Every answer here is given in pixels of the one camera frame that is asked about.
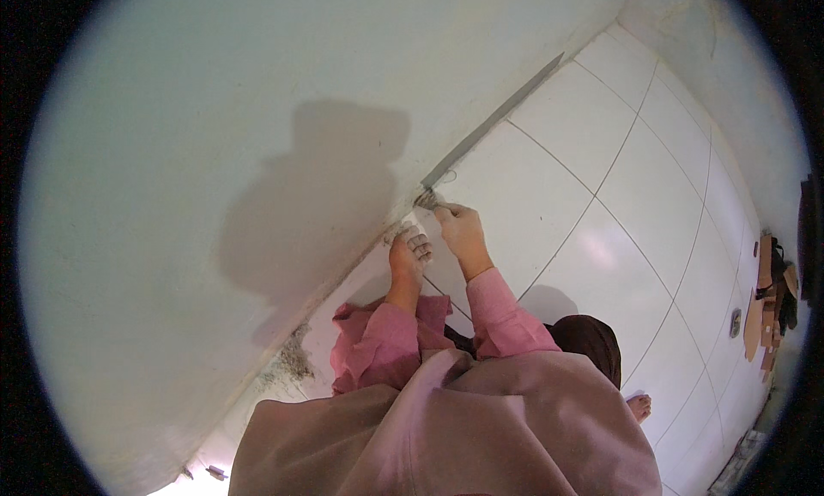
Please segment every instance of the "pink garment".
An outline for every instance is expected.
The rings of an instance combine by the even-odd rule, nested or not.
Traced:
[[[489,269],[467,284],[479,360],[530,351],[561,351],[550,332],[518,305],[497,269]],[[452,314],[448,296],[421,296],[416,317],[391,303],[364,308],[345,303],[333,322],[340,335],[330,362],[335,369],[333,393],[385,383],[401,390],[421,365],[428,349],[454,348],[443,336]]]
[[[342,307],[339,396],[261,401],[229,494],[660,496],[653,449],[592,361],[561,352],[497,269],[467,293],[482,362],[438,336],[444,298],[417,319]]]

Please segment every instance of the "dust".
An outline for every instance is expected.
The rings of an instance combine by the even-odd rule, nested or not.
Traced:
[[[312,365],[303,350],[303,338],[309,331],[309,323],[305,322],[298,326],[280,349],[280,367],[292,378],[293,381],[300,381],[303,378],[315,379]]]
[[[304,322],[298,326],[283,347],[272,357],[269,364],[261,371],[255,381],[256,391],[259,394],[267,392],[272,387],[280,387],[287,393],[294,390],[294,382],[304,378],[315,379],[315,373],[306,351],[301,346],[303,338],[309,331],[309,324]]]

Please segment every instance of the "brown skirt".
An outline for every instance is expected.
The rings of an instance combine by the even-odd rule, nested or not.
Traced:
[[[546,325],[555,343],[563,351],[586,355],[598,371],[621,388],[621,350],[612,328],[592,316],[566,316],[554,325]],[[443,331],[455,347],[476,357],[472,339],[462,336],[449,326]]]

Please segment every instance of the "bare foot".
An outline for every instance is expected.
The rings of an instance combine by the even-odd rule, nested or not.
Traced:
[[[633,396],[627,400],[626,404],[630,406],[638,424],[643,423],[644,419],[647,419],[653,412],[653,399],[649,397],[649,394]]]
[[[424,282],[424,267],[431,259],[432,244],[417,226],[409,226],[399,233],[389,249],[392,285],[384,301],[414,316]]]

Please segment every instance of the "white wall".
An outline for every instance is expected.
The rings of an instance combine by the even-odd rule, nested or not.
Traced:
[[[720,148],[741,169],[733,176],[737,188],[746,184],[761,226],[798,263],[800,182],[809,159],[793,102],[757,29],[734,0],[626,0],[618,21],[658,52],[710,112],[728,142]],[[713,143],[718,147],[715,134]],[[773,420],[793,387],[809,317],[800,302],[798,328],[779,348]]]
[[[21,204],[48,393],[112,493],[174,480],[451,148],[624,0],[107,0]]]

